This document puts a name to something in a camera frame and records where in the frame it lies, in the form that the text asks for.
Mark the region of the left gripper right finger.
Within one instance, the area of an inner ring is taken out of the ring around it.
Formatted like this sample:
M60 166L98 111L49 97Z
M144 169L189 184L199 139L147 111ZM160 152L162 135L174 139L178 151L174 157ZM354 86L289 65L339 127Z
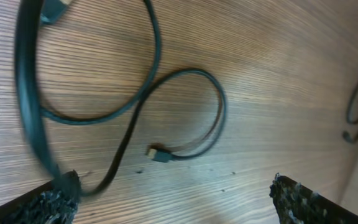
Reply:
M275 174L269 196L280 224L358 223L358 215L279 173Z

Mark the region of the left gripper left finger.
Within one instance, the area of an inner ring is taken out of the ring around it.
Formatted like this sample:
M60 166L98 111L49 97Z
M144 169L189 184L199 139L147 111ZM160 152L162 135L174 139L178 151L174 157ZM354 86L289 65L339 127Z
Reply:
M72 223L80 203L80 179L76 171L63 175L70 190L51 180L0 206L0 223Z

